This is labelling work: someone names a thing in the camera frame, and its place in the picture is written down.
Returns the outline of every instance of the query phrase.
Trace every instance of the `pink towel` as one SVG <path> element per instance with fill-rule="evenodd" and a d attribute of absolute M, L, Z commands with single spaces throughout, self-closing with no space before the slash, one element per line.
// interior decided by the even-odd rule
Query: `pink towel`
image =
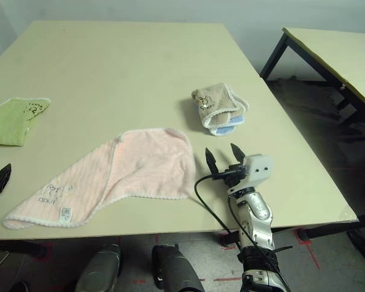
<path fill-rule="evenodd" d="M 133 130 L 72 164 L 3 220 L 20 229 L 34 224 L 77 227 L 96 211 L 130 196 L 178 200 L 192 194 L 195 163 L 187 136 L 169 128 Z"/>

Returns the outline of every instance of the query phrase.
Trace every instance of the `towel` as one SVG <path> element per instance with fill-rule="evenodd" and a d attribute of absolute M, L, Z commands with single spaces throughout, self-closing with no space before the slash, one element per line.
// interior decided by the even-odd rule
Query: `towel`
<path fill-rule="evenodd" d="M 128 131 L 49 181 L 14 208 L 3 224 L 9 229 L 34 224 L 77 227 L 101 208 L 131 196 L 187 198 L 194 179 L 192 148 L 183 132 L 170 128 Z"/>
<path fill-rule="evenodd" d="M 224 83 L 196 89 L 192 98 L 203 127 L 215 136 L 234 131 L 236 125 L 245 121 L 243 114 L 249 109 L 248 103 Z"/>
<path fill-rule="evenodd" d="M 0 105 L 0 144 L 23 146 L 35 117 L 50 105 L 50 99 L 12 98 Z"/>

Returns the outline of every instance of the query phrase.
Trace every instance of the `towel label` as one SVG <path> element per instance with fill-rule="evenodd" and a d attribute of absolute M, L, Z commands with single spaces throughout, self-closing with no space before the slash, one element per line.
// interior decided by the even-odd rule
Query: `towel label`
<path fill-rule="evenodd" d="M 72 220 L 72 208 L 62 207 L 60 211 L 60 222 L 70 222 Z"/>

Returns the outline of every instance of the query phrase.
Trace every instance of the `blue towel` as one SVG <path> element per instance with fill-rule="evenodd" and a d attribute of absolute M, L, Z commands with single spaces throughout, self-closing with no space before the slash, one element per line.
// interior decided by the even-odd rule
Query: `blue towel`
<path fill-rule="evenodd" d="M 235 128 L 237 127 L 237 125 L 241 125 L 244 122 L 245 122 L 245 116 L 244 115 L 240 115 L 240 116 L 237 116 L 237 117 L 232 117 L 230 119 L 230 122 L 228 123 L 228 126 L 221 127 L 221 128 L 210 129 L 210 132 L 214 136 L 224 136 L 224 135 L 227 135 L 227 134 L 233 132 L 235 130 Z"/>

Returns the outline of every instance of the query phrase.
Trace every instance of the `green towel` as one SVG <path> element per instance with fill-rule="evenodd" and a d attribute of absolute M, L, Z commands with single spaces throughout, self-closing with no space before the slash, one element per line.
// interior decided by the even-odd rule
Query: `green towel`
<path fill-rule="evenodd" d="M 0 105 L 0 144 L 23 146 L 35 117 L 50 105 L 50 99 L 12 98 Z"/>

